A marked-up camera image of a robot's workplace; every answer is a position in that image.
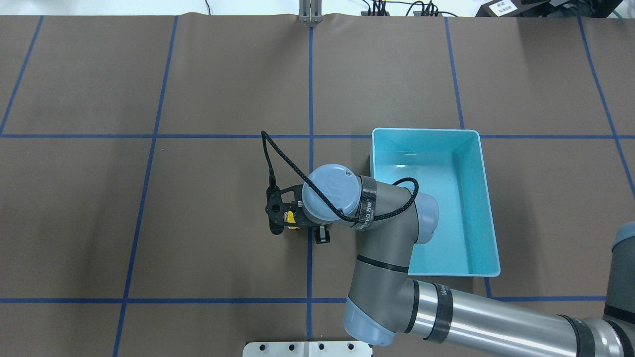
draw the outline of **robotic arm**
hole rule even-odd
[[[265,135],[270,167],[265,140],[290,163]],[[318,243],[326,243],[331,223],[364,232],[344,316],[344,327],[355,339],[387,346],[403,332],[503,356],[634,356],[635,239],[630,238],[635,237],[635,222],[620,228],[613,246],[604,319],[580,320],[410,279],[413,246],[432,238],[439,217],[435,199],[418,193],[417,184],[410,191],[355,176],[336,164],[320,166],[308,177],[298,174],[305,184],[286,190],[273,189],[270,175],[265,208],[270,228],[277,233],[281,226],[315,227]],[[294,202],[283,203],[280,192],[291,189]],[[295,223],[283,218],[286,212]]]

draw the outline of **blue plastic bin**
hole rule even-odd
[[[410,275],[500,274],[483,151],[476,131],[377,128],[373,130],[370,167],[376,180],[388,184],[414,177],[419,190],[439,203],[439,226],[428,244],[415,245]]]

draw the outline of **white bracket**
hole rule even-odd
[[[372,357],[373,348],[361,341],[251,342],[243,357]]]
[[[300,22],[322,22],[322,0],[300,0]]]

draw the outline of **black band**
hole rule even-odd
[[[618,309],[611,305],[604,305],[604,314],[618,320],[635,324],[635,314],[630,311]]]
[[[375,219],[375,203],[377,202],[377,181],[368,176],[359,176],[361,181],[361,195],[357,209],[357,223],[352,228],[364,232]]]
[[[365,256],[360,255],[360,254],[358,254],[358,260],[360,262],[364,262],[364,263],[370,264],[372,266],[376,266],[376,267],[380,267],[380,268],[384,268],[384,269],[388,269],[388,270],[393,270],[393,271],[398,271],[400,273],[407,273],[408,272],[408,267],[395,266],[395,265],[392,265],[392,264],[380,262],[379,260],[366,258]]]
[[[415,326],[415,320],[417,319],[417,311],[419,310],[419,283],[416,280],[412,281],[415,284],[415,300],[412,302],[412,314],[410,315],[410,322],[408,327],[403,333],[410,333]]]
[[[578,318],[572,318],[567,315],[558,315],[564,317],[575,333],[576,357],[595,357],[595,339],[593,332],[584,321]]]
[[[454,299],[452,290],[445,285],[433,284],[437,289],[437,315],[434,319],[430,335],[424,338],[426,341],[443,343],[450,332],[452,316],[454,315]]]
[[[620,340],[622,345],[622,351],[624,352],[624,357],[635,357],[635,352],[633,351],[633,345],[631,344],[631,339],[626,335],[626,332],[622,329],[620,325],[618,325],[615,321],[604,319],[611,327],[613,331],[615,331],[615,335]]]

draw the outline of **white label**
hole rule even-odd
[[[503,0],[495,4],[491,4],[490,9],[494,12],[494,14],[496,14],[496,16],[503,16],[506,13],[518,10],[516,5],[512,3],[512,0]]]

